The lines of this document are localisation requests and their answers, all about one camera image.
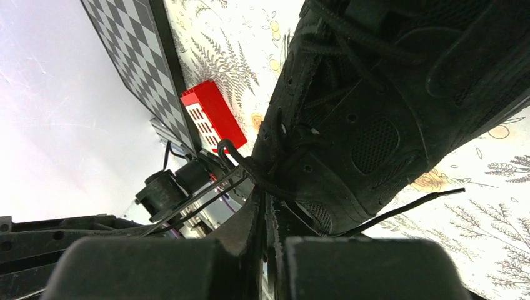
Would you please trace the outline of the black sneaker shoe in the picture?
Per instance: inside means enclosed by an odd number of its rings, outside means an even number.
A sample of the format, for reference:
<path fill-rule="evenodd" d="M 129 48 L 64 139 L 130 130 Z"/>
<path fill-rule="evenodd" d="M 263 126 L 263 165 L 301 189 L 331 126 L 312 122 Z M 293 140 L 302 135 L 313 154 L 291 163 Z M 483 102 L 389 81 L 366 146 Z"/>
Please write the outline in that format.
<path fill-rule="evenodd" d="M 528 105 L 528 1 L 305 1 L 252 152 L 337 235 Z"/>

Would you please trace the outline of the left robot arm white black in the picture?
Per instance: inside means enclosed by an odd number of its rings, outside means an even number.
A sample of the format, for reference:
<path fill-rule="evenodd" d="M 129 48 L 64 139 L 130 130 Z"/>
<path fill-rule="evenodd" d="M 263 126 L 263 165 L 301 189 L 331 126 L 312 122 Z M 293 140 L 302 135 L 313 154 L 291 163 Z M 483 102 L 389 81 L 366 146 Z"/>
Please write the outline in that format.
<path fill-rule="evenodd" d="M 134 204 L 150 215 L 147 225 L 131 217 L 70 217 L 33 222 L 13 222 L 1 217 L 1 299 L 37 299 L 63 252 L 78 239 L 89 236 L 152 236 L 177 234 L 186 222 L 213 203 L 195 203 L 209 193 L 214 200 L 231 196 L 239 204 L 252 183 L 242 170 L 223 166 L 211 154 L 187 156 L 187 163 L 173 172 L 167 167 L 145 180 Z"/>

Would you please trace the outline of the black shoelace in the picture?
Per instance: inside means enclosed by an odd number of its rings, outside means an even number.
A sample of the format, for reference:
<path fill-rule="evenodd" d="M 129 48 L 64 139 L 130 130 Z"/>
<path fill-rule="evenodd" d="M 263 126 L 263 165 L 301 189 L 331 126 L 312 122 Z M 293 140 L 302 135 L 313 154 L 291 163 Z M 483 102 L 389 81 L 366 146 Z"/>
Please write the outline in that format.
<path fill-rule="evenodd" d="M 231 164 L 231 161 L 227 158 L 226 153 L 230 154 L 238 163 L 239 167 L 243 169 L 249 179 L 257 186 L 265 189 L 268 193 L 279 196 L 281 198 L 293 198 L 293 194 L 290 192 L 287 192 L 284 189 L 281 189 L 280 187 L 276 186 L 272 181 L 268 173 L 263 173 L 263 167 L 260 166 L 258 163 L 252 160 L 252 157 L 243 157 L 239 151 L 236 149 L 235 145 L 228 139 L 222 139 L 219 144 L 217 145 L 217 152 L 220 156 L 220 158 L 223 160 L 224 163 L 227 165 Z M 355 227 L 354 229 L 351 229 L 349 231 L 346 231 L 343 234 L 340 234 L 341 237 L 346 236 L 355 236 L 357 234 L 360 234 L 361 232 L 374 227 L 375 225 L 391 218 L 394 216 L 397 216 L 398 214 L 405 213 L 407 211 L 410 211 L 418 206 L 421 206 L 425 203 L 428 203 L 430 201 L 433 201 L 437 198 L 449 196 L 453 194 L 459 194 L 459 193 L 465 193 L 466 189 L 464 187 L 458 188 L 458 189 L 452 189 L 448 191 L 443 192 L 432 192 L 430 194 L 427 194 L 423 197 L 420 197 L 419 199 L 410 202 L 409 204 L 402 206 L 397 209 L 393 209 L 392 211 L 386 212 L 384 214 L 381 214 L 375 218 L 370 219 L 367 222 L 362 223 L 361 225 Z"/>

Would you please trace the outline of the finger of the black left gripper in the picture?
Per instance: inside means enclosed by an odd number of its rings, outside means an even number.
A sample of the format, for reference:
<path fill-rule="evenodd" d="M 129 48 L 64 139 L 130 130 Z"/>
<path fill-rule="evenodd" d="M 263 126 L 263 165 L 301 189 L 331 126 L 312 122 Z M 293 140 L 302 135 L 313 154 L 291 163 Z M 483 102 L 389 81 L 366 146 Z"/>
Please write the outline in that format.
<path fill-rule="evenodd" d="M 173 299 L 173 243 L 112 215 L 1 218 L 2 299 Z"/>

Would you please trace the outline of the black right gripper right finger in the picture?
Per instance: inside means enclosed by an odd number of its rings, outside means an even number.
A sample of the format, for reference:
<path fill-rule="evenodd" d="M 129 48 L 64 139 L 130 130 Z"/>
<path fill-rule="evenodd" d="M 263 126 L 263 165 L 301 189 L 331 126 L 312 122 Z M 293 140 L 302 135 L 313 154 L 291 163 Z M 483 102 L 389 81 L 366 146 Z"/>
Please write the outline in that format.
<path fill-rule="evenodd" d="M 321 237 L 266 200 L 269 290 L 276 299 L 471 299 L 453 260 L 426 239 Z"/>

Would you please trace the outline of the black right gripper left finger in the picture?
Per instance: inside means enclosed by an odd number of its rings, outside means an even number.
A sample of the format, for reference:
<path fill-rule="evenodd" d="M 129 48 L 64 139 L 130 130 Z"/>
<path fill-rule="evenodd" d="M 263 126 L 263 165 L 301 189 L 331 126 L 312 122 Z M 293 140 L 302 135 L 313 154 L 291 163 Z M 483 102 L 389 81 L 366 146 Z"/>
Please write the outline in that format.
<path fill-rule="evenodd" d="M 43 299 L 261 299 L 264 191 L 201 239 L 84 237 Z"/>

